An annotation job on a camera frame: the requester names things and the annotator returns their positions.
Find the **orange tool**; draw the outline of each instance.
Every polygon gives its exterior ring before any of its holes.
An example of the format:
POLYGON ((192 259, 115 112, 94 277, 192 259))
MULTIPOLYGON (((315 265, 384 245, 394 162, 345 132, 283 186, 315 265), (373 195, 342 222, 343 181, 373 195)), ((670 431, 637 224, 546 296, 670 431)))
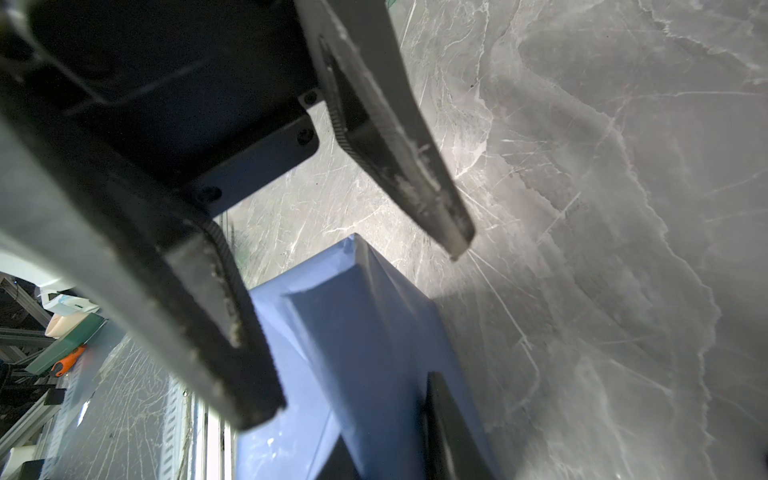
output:
POLYGON ((85 344, 80 345, 78 348, 74 350, 74 352, 70 353, 63 359, 56 362, 53 365, 53 368, 51 368, 51 371, 56 376, 62 376, 66 372, 69 372, 69 369, 71 369, 74 363, 78 361, 78 358, 80 358, 80 355, 82 355, 84 351, 85 351, 85 344))

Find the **beige container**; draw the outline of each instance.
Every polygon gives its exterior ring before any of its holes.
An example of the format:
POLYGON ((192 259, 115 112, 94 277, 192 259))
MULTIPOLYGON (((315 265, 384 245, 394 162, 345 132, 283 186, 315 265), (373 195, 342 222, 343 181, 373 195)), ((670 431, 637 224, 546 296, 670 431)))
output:
POLYGON ((90 313, 86 312, 77 312, 66 316, 57 313, 53 315, 51 322, 45 329, 45 336, 50 336, 53 339, 63 337, 67 333, 70 333, 72 329, 74 329, 78 323, 82 322, 88 315, 90 315, 90 313))

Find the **orange handle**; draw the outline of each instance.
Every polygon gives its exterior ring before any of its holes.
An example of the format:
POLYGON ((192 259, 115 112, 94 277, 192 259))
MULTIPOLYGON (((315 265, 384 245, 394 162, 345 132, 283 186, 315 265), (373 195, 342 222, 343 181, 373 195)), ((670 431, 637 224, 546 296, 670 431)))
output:
POLYGON ((78 358, 83 354, 84 351, 85 345, 80 345, 77 349, 74 350, 74 352, 56 362, 53 365, 53 368, 51 368, 51 371, 54 372, 56 376, 62 376, 66 372, 69 372, 69 370, 72 368, 74 363, 78 361, 78 358))

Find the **blue package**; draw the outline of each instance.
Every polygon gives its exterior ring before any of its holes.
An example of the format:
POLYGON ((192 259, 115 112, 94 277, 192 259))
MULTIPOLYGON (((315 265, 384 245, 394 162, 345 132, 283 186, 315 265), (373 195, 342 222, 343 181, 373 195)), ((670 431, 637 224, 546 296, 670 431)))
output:
POLYGON ((356 234, 250 292, 288 406, 240 435, 237 480, 312 479, 339 435, 362 478, 426 478, 422 407, 439 371, 498 466, 435 304, 356 234))

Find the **marble table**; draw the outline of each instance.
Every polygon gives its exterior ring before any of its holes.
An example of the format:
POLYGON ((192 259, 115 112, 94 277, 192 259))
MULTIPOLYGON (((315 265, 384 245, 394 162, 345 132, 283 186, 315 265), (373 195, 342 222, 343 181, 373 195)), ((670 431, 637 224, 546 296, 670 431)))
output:
POLYGON ((507 478, 765 478, 768 2, 397 0, 475 219, 452 263, 331 140, 227 214, 248 287, 352 232, 435 299, 507 478))

